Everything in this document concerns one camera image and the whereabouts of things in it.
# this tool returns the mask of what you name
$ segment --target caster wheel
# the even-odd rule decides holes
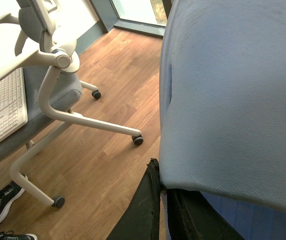
[[[96,90],[96,91],[93,91],[93,92],[92,92],[92,96],[93,96],[93,98],[95,98],[96,100],[98,100],[98,99],[100,99],[100,97],[101,97],[101,93],[100,93],[99,90]]]
[[[141,145],[144,141],[142,135],[139,136],[132,136],[133,143],[137,146]]]
[[[53,203],[52,207],[56,207],[58,209],[63,207],[63,205],[65,203],[65,199],[62,196],[55,196],[55,197],[53,197],[53,200],[54,200],[54,203]]]

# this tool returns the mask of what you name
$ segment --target keyboard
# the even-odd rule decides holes
[[[28,122],[23,69],[0,81],[0,142]]]

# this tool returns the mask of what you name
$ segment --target blue fabric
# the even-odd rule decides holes
[[[286,240],[286,213],[204,193],[212,207],[246,240]]]
[[[165,187],[207,192],[246,240],[286,240],[286,1],[175,1],[159,84]]]

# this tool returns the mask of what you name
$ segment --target glass door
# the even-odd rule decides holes
[[[162,0],[112,0],[120,19],[165,26],[167,16]]]

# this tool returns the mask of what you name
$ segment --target sneaker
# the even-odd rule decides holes
[[[0,240],[38,240],[34,234],[14,235],[13,231],[0,232]]]
[[[11,181],[9,185],[0,190],[0,223],[8,215],[12,203],[18,199],[23,193],[24,189]]]

